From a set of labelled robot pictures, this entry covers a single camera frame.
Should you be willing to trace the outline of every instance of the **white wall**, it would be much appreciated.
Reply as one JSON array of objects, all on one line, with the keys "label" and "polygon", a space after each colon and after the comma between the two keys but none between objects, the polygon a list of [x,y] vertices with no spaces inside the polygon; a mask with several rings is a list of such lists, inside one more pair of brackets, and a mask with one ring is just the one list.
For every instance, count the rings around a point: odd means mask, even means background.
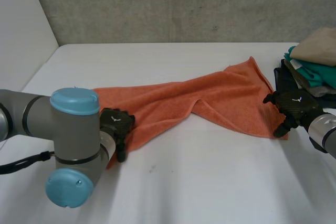
[{"label": "white wall", "polygon": [[39,0],[0,0],[0,89],[21,90],[57,48]]}]

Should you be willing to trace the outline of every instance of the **teal shirt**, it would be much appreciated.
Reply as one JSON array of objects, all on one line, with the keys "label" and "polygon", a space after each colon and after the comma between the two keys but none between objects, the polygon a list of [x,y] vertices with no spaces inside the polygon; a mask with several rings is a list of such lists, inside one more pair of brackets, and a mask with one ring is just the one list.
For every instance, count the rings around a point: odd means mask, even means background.
[{"label": "teal shirt", "polygon": [[329,67],[313,62],[292,59],[290,57],[290,53],[292,52],[293,48],[294,47],[289,48],[288,53],[285,54],[285,59],[294,67],[298,67],[296,71],[302,74],[309,81],[311,87],[318,87],[327,83],[336,89],[336,67]]}]

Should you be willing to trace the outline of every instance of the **white tabletop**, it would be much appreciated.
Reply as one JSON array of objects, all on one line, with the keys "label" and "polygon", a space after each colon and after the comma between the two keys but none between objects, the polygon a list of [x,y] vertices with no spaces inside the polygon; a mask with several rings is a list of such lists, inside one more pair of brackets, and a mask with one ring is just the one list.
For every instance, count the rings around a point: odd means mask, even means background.
[{"label": "white tabletop", "polygon": [[[183,81],[253,56],[274,87],[273,68],[294,43],[105,44],[60,47],[25,88],[138,86]],[[0,164],[52,142],[17,136]],[[76,209],[44,191],[53,160],[0,177],[0,223],[336,223],[336,160],[316,151],[303,129],[290,140],[232,132],[191,115],[102,175]]]}]

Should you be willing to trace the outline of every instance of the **towel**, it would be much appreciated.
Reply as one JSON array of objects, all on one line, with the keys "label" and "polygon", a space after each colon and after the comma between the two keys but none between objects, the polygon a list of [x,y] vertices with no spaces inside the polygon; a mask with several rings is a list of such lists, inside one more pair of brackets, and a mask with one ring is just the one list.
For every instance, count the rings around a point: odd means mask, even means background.
[{"label": "towel", "polygon": [[293,59],[336,66],[336,29],[321,28],[304,39],[292,51]]},{"label": "towel", "polygon": [[336,67],[292,59],[290,54],[293,49],[294,47],[289,48],[285,59],[309,81],[311,87],[323,86],[324,83],[327,83],[336,89]]},{"label": "towel", "polygon": [[[290,92],[298,90],[297,82],[289,71],[286,60],[281,61],[281,67],[274,69],[276,89],[279,92]],[[336,94],[325,94],[321,97],[313,97],[322,108],[336,109]]]},{"label": "towel", "polygon": [[274,105],[263,104],[273,90],[252,57],[189,81],[97,88],[95,92],[102,109],[119,108],[135,115],[135,128],[127,138],[128,152],[177,125],[190,113],[236,132],[266,138],[274,138],[273,131],[285,119]]},{"label": "towel", "polygon": [[327,84],[323,86],[311,87],[309,81],[302,74],[296,71],[291,63],[285,60],[285,65],[297,82],[299,89],[304,88],[314,97],[322,97],[325,94],[336,94],[336,89],[332,88]]}]

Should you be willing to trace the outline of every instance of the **light blue joint cap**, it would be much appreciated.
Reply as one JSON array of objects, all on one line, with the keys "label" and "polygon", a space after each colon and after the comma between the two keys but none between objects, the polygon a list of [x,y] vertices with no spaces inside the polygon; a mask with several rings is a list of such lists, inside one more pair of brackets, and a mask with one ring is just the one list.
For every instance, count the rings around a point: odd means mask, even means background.
[{"label": "light blue joint cap", "polygon": [[92,115],[100,109],[98,94],[82,88],[59,89],[51,95],[50,104],[56,110],[71,115]]},{"label": "light blue joint cap", "polygon": [[92,181],[83,173],[61,168],[53,171],[46,182],[48,198],[60,207],[79,207],[90,197]]}]

